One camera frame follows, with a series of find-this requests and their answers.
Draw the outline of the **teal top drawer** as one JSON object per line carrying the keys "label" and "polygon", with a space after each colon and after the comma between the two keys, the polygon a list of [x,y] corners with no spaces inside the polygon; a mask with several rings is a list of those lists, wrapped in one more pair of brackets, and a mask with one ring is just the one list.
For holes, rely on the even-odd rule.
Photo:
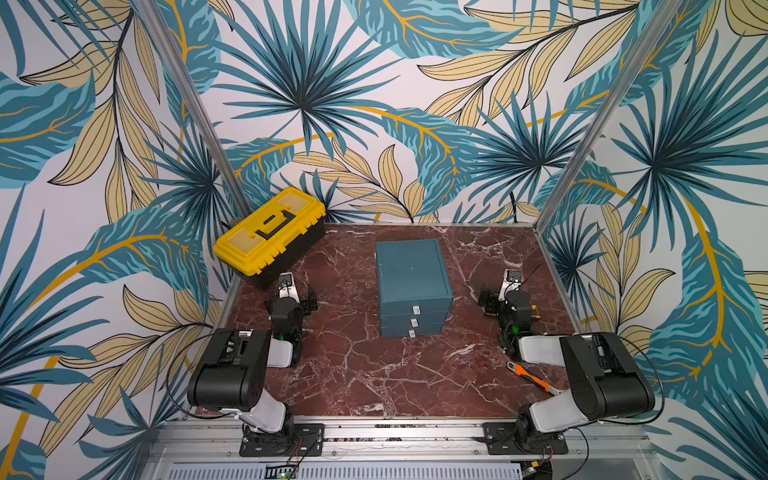
{"label": "teal top drawer", "polygon": [[441,314],[445,317],[453,303],[452,297],[405,299],[405,300],[380,300],[379,312],[384,315],[427,316],[428,314]]}

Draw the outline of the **teal drawer cabinet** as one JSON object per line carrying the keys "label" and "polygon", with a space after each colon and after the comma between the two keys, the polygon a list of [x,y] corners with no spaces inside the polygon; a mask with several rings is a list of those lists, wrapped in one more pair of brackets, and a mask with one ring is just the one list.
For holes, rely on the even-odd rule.
{"label": "teal drawer cabinet", "polygon": [[453,291],[436,239],[376,244],[380,300],[452,297]]}

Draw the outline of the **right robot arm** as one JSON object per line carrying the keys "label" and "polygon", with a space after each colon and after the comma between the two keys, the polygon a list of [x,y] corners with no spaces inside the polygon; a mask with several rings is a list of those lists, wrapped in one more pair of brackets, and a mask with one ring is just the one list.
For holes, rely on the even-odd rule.
{"label": "right robot arm", "polygon": [[498,320],[507,368],[549,394],[522,406],[511,424],[483,425],[490,454],[563,454],[566,430],[655,408],[650,382],[618,335],[534,332],[534,305],[516,283],[499,293],[484,286],[478,305]]}

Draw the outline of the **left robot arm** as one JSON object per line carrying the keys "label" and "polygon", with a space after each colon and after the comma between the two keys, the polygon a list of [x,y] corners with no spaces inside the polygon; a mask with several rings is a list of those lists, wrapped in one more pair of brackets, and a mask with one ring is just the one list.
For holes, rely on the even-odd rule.
{"label": "left robot arm", "polygon": [[192,407],[219,411],[243,423],[249,434],[292,436],[293,414],[266,389],[270,368],[298,365],[303,320],[318,309],[316,293],[278,293],[266,302],[266,330],[217,329],[187,386]]}

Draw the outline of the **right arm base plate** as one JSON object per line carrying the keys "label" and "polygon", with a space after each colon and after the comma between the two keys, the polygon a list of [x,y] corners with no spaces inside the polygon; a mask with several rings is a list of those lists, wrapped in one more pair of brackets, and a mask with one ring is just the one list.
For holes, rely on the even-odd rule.
{"label": "right arm base plate", "polygon": [[489,455],[564,455],[569,452],[562,432],[540,433],[522,422],[486,422],[480,440]]}

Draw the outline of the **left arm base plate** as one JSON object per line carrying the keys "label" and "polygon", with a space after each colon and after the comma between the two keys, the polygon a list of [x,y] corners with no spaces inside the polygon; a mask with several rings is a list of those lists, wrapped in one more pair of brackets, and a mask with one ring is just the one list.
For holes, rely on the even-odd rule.
{"label": "left arm base plate", "polygon": [[239,456],[319,457],[323,450],[325,426],[322,423],[300,423],[284,427],[278,433],[264,433],[244,425]]}

